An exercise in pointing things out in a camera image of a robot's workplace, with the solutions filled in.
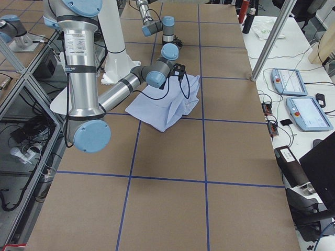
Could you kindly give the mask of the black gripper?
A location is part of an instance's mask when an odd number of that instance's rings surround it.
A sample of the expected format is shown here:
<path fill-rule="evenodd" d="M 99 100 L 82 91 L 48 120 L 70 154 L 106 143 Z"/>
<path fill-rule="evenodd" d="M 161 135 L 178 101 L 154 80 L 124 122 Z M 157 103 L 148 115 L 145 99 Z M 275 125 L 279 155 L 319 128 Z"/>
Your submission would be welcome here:
<path fill-rule="evenodd" d="M 172 70 L 170 70 L 169 74 L 167 75 L 165 81 L 163 82 L 163 84 L 159 87 L 160 90 L 164 90 L 165 86 L 169 86 L 169 82 L 170 82 L 170 77 L 175 76 L 175 70 L 176 67 L 174 66 Z"/>

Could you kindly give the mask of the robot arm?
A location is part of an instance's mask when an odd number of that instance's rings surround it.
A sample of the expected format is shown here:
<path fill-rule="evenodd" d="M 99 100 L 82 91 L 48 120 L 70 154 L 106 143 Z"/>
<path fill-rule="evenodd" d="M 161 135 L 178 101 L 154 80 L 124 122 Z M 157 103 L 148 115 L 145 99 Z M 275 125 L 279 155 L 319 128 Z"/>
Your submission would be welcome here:
<path fill-rule="evenodd" d="M 149 7 L 149 4 L 155 1 L 137 0 L 135 2 L 142 18 L 143 35 L 148 37 L 158 32 L 162 32 L 162 43 L 172 43 L 175 39 L 174 17 L 164 16 L 163 19 L 160 19 L 158 15 L 158 19 L 155 20 L 151 15 L 151 11 L 153 11 L 153 9 Z"/>
<path fill-rule="evenodd" d="M 178 59 L 173 43 L 174 18 L 154 21 L 148 1 L 136 1 L 145 36 L 163 33 L 161 56 L 149 66 L 136 63 L 126 53 L 115 1 L 44 1 L 44 22 L 64 34 L 64 71 L 67 76 L 63 133 L 68 146 L 86 153 L 102 150 L 111 138 L 104 121 L 106 112 L 118 106 L 142 83 L 162 88 Z M 104 79 L 115 86 L 99 95 L 94 33 L 100 29 L 106 45 Z"/>

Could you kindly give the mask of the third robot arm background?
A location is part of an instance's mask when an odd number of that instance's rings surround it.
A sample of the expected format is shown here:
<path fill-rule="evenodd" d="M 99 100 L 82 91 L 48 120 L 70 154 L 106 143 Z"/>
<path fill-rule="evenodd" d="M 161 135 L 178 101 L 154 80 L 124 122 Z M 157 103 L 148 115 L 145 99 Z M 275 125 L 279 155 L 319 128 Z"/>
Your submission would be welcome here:
<path fill-rule="evenodd" d="M 34 43 L 33 36 L 28 33 L 18 16 L 13 14 L 1 17 L 1 38 L 13 52 L 32 53 L 38 43 Z"/>

